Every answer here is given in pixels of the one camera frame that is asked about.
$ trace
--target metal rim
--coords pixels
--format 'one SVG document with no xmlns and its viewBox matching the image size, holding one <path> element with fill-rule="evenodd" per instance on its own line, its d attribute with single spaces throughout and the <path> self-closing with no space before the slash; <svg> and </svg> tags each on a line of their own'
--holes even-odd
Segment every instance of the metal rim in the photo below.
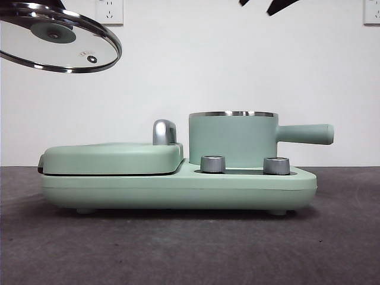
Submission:
<svg viewBox="0 0 380 285">
<path fill-rule="evenodd" d="M 189 118 L 193 117 L 214 117 L 214 116 L 253 116 L 253 117 L 274 117 L 277 118 L 278 114 L 270 112 L 257 112 L 257 111 L 216 111 L 216 112 L 200 112 L 192 113 Z"/>
<path fill-rule="evenodd" d="M 54 66 L 48 64 L 42 64 L 40 62 L 29 61 L 28 59 L 19 58 L 17 56 L 11 55 L 9 53 L 0 50 L 0 56 L 9 61 L 15 62 L 17 64 L 25 65 L 27 67 L 33 67 L 37 69 L 64 72 L 64 73 L 90 73 L 97 72 L 108 69 L 114 66 L 120 59 L 122 54 L 122 46 L 118 37 L 112 33 L 108 28 L 104 27 L 100 23 L 87 18 L 86 16 L 77 14 L 72 11 L 68 11 L 59 7 L 49 7 L 45 5 L 35 4 L 35 3 L 7 3 L 1 4 L 0 6 L 0 19 L 3 17 L 24 17 L 24 18 L 40 18 L 41 20 L 52 20 L 55 23 L 70 24 L 72 26 L 79 27 L 81 29 L 90 31 L 96 35 L 99 35 L 107 42 L 109 42 L 113 48 L 116 50 L 118 57 L 106 64 L 95 67 L 64 67 L 64 66 Z"/>
</svg>

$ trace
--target gray table surface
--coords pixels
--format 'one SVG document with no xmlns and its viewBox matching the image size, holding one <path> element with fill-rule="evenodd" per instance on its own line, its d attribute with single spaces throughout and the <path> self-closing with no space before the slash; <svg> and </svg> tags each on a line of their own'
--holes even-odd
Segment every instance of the gray table surface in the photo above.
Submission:
<svg viewBox="0 0 380 285">
<path fill-rule="evenodd" d="M 311 205 L 102 210 L 45 201 L 35 167 L 1 168 L 1 284 L 380 284 L 380 167 L 307 167 Z"/>
</svg>

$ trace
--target silver knob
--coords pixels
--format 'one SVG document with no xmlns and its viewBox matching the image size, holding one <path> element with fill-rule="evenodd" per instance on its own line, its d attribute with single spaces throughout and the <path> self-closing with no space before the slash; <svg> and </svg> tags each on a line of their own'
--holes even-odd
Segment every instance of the silver knob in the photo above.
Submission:
<svg viewBox="0 0 380 285">
<path fill-rule="evenodd" d="M 201 171 L 206 173 L 223 173 L 226 171 L 224 156 L 202 156 Z"/>
<path fill-rule="evenodd" d="M 264 159 L 263 172 L 272 175 L 290 174 L 289 159 L 286 157 L 267 157 Z"/>
</svg>

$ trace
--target pot handle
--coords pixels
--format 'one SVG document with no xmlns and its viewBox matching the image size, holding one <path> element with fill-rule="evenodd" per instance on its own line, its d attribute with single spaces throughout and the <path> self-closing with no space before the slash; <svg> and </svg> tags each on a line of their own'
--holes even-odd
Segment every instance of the pot handle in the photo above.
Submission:
<svg viewBox="0 0 380 285">
<path fill-rule="evenodd" d="M 332 144 L 334 127 L 332 125 L 278 126 L 277 141 L 304 144 Z"/>
</svg>

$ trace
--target mint green pot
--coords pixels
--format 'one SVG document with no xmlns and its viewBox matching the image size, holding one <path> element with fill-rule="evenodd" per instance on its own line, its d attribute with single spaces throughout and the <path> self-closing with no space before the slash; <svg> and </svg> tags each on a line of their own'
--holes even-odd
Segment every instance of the mint green pot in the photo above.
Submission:
<svg viewBox="0 0 380 285">
<path fill-rule="evenodd" d="M 277 143 L 332 144 L 331 125 L 279 126 L 268 112 L 225 111 L 189 116 L 190 163 L 201 156 L 225 156 L 227 167 L 262 167 L 263 159 L 277 156 Z"/>
</svg>

